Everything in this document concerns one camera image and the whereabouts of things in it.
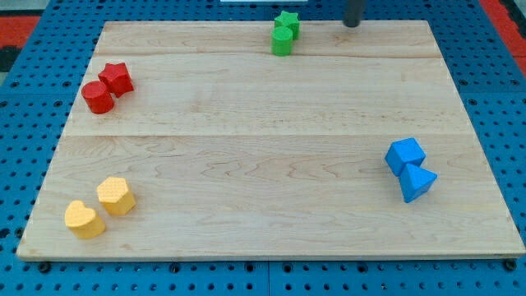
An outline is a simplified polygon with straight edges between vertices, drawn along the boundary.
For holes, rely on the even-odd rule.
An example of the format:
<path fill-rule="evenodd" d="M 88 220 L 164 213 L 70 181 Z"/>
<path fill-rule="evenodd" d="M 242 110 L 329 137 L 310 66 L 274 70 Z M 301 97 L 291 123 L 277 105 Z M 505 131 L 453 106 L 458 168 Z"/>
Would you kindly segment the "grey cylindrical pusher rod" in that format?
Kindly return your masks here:
<path fill-rule="evenodd" d="M 367 0 L 347 0 L 344 8 L 344 25 L 350 28 L 358 27 L 366 6 Z"/>

